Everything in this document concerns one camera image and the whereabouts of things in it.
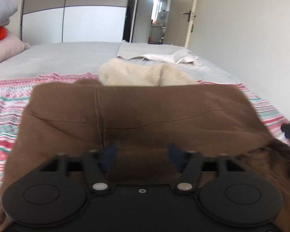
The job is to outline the grey folded blanket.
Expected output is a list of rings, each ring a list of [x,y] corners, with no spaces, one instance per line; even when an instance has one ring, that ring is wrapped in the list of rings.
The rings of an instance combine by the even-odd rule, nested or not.
[[[0,26],[7,26],[10,17],[18,11],[18,6],[11,0],[0,0]]]

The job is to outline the brown coat with fur collar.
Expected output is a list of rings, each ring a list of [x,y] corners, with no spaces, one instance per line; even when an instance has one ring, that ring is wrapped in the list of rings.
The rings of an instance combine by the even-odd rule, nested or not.
[[[0,231],[9,221],[1,198],[15,181],[57,154],[81,156],[118,146],[107,173],[114,183],[165,182],[177,173],[167,148],[235,156],[283,194],[277,225],[290,231],[290,147],[275,139],[232,85],[134,86],[102,81],[36,86],[23,111],[0,187]]]

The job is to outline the pink pillow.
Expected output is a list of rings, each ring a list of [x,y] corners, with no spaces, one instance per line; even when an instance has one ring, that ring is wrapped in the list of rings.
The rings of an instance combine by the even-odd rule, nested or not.
[[[25,43],[15,34],[7,31],[7,36],[0,40],[0,62],[5,61],[25,50]]]

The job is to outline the white sliding wardrobe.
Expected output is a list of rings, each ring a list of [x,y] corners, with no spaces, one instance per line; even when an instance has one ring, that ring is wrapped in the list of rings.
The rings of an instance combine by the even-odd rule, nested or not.
[[[30,44],[130,42],[138,0],[23,0],[21,38]]]

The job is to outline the cream bedroom door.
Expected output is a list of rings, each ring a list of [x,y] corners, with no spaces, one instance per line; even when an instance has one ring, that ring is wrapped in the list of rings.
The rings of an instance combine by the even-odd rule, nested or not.
[[[196,10],[197,0],[171,0],[168,22],[164,36],[165,44],[188,47],[193,23],[183,13]]]

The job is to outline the white folded towel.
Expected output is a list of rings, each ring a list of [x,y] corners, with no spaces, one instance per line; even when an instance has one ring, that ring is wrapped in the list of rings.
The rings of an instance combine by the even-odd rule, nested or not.
[[[170,64],[193,63],[199,57],[190,50],[169,44],[128,43],[122,41],[117,58],[126,60],[146,59]]]

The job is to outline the grey bed sheet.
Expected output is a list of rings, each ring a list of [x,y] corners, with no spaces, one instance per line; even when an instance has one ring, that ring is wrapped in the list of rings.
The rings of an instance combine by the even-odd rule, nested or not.
[[[98,74],[101,65],[117,58],[121,43],[50,43],[30,46],[24,52],[0,63],[0,80],[32,78],[38,75]],[[153,66],[157,61],[146,59],[122,61]],[[174,66],[197,81],[235,84],[240,79],[199,57],[193,63],[179,63]]]

